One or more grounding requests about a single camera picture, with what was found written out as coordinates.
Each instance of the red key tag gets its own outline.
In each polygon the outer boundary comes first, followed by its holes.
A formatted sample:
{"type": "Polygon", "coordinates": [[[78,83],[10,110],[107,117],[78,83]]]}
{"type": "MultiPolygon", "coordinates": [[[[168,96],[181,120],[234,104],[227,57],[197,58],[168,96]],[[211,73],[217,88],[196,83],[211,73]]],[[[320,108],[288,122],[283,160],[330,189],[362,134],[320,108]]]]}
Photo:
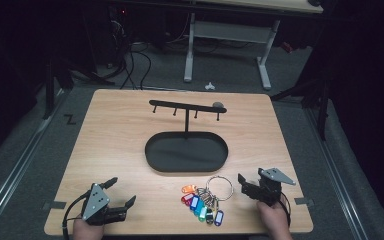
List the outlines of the red key tag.
{"type": "Polygon", "coordinates": [[[193,193],[188,193],[185,196],[183,196],[180,199],[180,201],[182,201],[182,203],[186,204],[186,206],[189,206],[189,205],[191,205],[193,196],[195,196],[193,193]]]}

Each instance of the key ring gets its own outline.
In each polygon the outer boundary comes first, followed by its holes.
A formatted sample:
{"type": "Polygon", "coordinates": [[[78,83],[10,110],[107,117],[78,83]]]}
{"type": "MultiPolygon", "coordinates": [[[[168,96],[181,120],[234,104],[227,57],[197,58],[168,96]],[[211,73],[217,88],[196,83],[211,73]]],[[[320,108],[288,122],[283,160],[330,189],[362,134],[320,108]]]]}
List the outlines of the key ring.
{"type": "Polygon", "coordinates": [[[210,182],[211,182],[211,180],[213,180],[214,178],[221,178],[221,179],[224,179],[224,180],[226,180],[226,181],[230,184],[230,194],[229,194],[229,196],[227,196],[226,198],[218,198],[218,197],[217,197],[217,200],[218,200],[218,201],[226,201],[227,199],[229,199],[229,198],[233,195],[233,185],[232,185],[232,182],[231,182],[229,179],[227,179],[227,178],[225,178],[225,177],[223,177],[223,176],[213,176],[213,177],[211,177],[210,179],[208,179],[208,181],[207,181],[207,186],[206,186],[207,191],[210,192],[210,193],[211,193],[211,191],[210,191],[210,182]]]}

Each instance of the keychain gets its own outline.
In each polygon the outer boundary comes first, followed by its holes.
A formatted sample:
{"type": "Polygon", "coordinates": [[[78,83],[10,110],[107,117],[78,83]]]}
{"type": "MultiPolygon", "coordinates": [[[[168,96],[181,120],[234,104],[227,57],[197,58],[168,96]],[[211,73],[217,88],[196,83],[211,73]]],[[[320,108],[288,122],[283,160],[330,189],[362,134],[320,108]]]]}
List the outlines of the keychain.
{"type": "Polygon", "coordinates": [[[195,185],[187,185],[182,188],[187,193],[181,198],[182,203],[189,206],[190,210],[198,217],[200,222],[220,226],[223,222],[224,212],[219,209],[219,201],[226,201],[233,195],[233,185],[229,179],[222,176],[213,176],[208,179],[205,188],[197,188],[195,185]],[[230,184],[230,194],[225,198],[218,198],[210,191],[210,182],[214,178],[221,178],[230,184]]]}

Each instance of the black wall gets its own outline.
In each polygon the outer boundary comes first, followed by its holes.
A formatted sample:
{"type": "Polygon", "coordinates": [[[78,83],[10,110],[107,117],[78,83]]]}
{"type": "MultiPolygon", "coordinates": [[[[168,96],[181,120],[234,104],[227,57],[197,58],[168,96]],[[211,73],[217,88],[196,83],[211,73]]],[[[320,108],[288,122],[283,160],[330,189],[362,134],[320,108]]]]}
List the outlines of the black wall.
{"type": "Polygon", "coordinates": [[[329,97],[384,208],[384,1],[338,3],[355,21],[326,27],[297,85],[331,73],[329,97]]]}

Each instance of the colorful key tag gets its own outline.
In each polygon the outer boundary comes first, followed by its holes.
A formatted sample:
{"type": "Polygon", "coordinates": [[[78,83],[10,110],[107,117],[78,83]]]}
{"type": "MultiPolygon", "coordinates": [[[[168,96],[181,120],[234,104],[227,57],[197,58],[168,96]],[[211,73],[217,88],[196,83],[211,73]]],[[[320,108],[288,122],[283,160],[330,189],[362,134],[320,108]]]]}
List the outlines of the colorful key tag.
{"type": "Polygon", "coordinates": [[[195,215],[195,216],[199,216],[199,214],[201,213],[201,209],[204,207],[204,202],[201,200],[201,199],[199,199],[198,200],[198,204],[196,205],[196,208],[195,208],[195,210],[193,210],[193,214],[195,215]]]}
{"type": "Polygon", "coordinates": [[[190,206],[193,196],[195,196],[193,193],[186,194],[185,196],[183,196],[180,199],[180,201],[182,201],[182,203],[186,204],[186,206],[190,206]]]}
{"type": "Polygon", "coordinates": [[[211,208],[207,208],[207,213],[205,215],[205,220],[207,221],[208,224],[213,224],[213,222],[214,222],[214,215],[213,215],[213,210],[211,208]]]}
{"type": "Polygon", "coordinates": [[[187,185],[182,187],[182,193],[195,193],[196,186],[195,185],[187,185]]]}
{"type": "Polygon", "coordinates": [[[201,208],[201,212],[199,213],[198,220],[199,220],[200,222],[205,221],[205,219],[206,219],[206,215],[207,215],[207,207],[206,207],[206,206],[203,206],[203,207],[201,208]]]}
{"type": "Polygon", "coordinates": [[[192,211],[195,211],[196,207],[198,206],[198,202],[199,202],[199,197],[198,196],[193,196],[192,200],[191,200],[191,204],[189,205],[189,209],[192,210],[192,211]]]}
{"type": "Polygon", "coordinates": [[[222,210],[218,210],[216,214],[216,219],[214,220],[214,225],[219,227],[223,222],[224,212],[222,210]]]}

